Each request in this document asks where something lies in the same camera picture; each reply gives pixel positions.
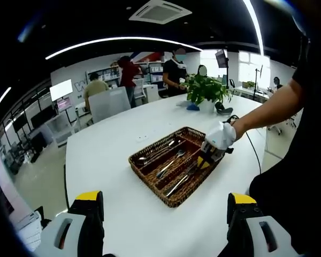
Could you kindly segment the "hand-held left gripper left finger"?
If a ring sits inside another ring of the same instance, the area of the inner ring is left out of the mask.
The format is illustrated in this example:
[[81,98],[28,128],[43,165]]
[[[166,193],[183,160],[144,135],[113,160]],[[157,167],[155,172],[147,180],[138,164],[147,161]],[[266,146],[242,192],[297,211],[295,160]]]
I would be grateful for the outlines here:
[[103,221],[102,192],[80,194],[42,230],[36,256],[102,256]]

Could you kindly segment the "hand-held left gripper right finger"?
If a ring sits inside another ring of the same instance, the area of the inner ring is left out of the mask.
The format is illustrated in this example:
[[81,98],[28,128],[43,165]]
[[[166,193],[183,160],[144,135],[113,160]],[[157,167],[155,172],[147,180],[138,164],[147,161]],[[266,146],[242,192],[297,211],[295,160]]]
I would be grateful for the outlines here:
[[248,195],[228,195],[227,225],[226,256],[299,256],[290,234]]

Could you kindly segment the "person's right hand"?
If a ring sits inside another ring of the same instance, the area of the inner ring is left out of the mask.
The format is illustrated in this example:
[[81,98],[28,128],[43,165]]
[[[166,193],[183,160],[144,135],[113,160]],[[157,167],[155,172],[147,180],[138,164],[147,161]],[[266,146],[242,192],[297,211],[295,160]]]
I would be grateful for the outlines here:
[[235,133],[236,133],[235,140],[236,141],[238,141],[245,134],[245,132],[248,130],[247,123],[244,121],[243,118],[236,119],[236,120],[232,121],[231,125],[235,129]]

